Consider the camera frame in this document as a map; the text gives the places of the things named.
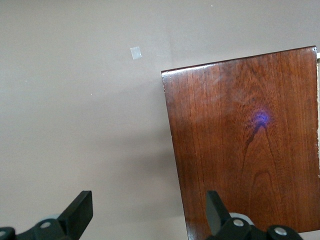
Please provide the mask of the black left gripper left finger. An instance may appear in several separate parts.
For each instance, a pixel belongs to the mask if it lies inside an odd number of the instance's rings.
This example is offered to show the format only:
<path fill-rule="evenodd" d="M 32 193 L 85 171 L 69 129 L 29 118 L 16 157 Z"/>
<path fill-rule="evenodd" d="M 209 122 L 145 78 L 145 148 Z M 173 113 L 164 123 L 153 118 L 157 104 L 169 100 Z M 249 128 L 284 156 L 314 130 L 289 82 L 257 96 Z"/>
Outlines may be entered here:
<path fill-rule="evenodd" d="M 93 218 L 91 191 L 82 191 L 56 218 L 40 221 L 32 228 L 34 240 L 78 240 Z"/>

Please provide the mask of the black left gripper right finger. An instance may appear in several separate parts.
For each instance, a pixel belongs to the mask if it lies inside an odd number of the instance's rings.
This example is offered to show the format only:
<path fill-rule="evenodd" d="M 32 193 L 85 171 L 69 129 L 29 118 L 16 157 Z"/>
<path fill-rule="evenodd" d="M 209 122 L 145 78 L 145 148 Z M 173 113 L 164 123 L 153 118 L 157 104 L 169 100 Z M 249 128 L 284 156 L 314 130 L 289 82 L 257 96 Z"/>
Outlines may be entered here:
<path fill-rule="evenodd" d="M 206 193 L 206 218 L 209 240 L 266 240 L 267 234 L 256 228 L 249 217 L 228 212 L 215 190 Z"/>

